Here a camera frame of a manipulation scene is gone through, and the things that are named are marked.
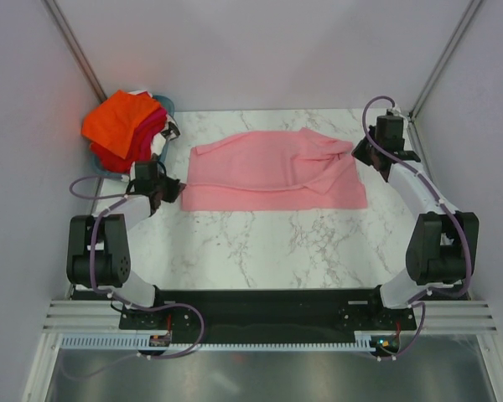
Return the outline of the pink t shirt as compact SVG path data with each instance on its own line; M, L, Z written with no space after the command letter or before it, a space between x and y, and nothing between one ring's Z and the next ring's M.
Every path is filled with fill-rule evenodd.
M187 212L364 209L351 142L308 128L249 131L193 147Z

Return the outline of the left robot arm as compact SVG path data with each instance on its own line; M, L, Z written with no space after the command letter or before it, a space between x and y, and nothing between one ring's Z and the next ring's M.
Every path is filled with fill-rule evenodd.
M162 204L174 203L186 184L171 178L158 160L133 164L125 193L98 214L70 220L66 275L75 286L138 309L138 320L161 328L167 309L157 303L159 289L132 270L128 232L151 218Z

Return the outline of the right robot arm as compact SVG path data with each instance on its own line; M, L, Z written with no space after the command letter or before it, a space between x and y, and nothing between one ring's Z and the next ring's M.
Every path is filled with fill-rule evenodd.
M423 171L419 156L404 149L403 126L404 120L391 111L378 116L352 152L397 191L416 219L405 268L379 287L381 300L367 308L368 322L380 330L397 320L397 309L425 295L462 296L473 275L479 234L477 216L446 200Z

